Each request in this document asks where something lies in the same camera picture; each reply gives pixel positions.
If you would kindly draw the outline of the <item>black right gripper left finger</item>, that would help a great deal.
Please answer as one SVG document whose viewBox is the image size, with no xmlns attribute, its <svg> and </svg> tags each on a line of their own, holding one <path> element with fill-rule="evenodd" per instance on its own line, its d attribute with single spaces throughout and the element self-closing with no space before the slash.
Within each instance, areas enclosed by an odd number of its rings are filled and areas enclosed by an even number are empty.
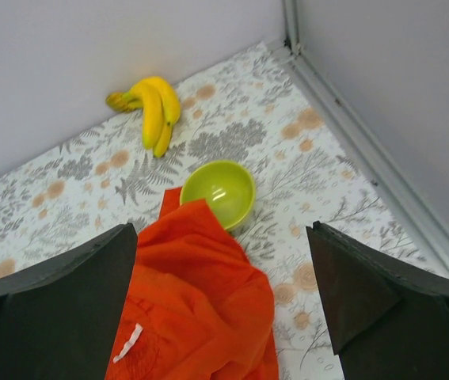
<svg viewBox="0 0 449 380">
<path fill-rule="evenodd" d="M 0 379 L 103 379 L 137 233 L 121 224 L 0 279 Z"/>
</svg>

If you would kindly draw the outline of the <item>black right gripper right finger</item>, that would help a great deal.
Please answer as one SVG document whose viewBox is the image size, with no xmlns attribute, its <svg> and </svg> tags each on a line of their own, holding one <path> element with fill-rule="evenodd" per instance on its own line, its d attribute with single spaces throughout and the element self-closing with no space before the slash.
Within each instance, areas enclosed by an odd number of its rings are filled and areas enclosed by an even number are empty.
<svg viewBox="0 0 449 380">
<path fill-rule="evenodd" d="M 344 377 L 449 379 L 449 279 L 321 222 L 306 232 Z"/>
</svg>

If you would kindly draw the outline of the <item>orange cloth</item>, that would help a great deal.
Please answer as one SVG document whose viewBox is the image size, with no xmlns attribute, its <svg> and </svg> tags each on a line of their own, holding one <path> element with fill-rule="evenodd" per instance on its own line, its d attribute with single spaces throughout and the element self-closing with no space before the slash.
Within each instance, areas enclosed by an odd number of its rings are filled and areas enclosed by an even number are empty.
<svg viewBox="0 0 449 380">
<path fill-rule="evenodd" d="M 267 276 L 203 200 L 165 192 L 138 236 L 108 379 L 277 379 Z"/>
</svg>

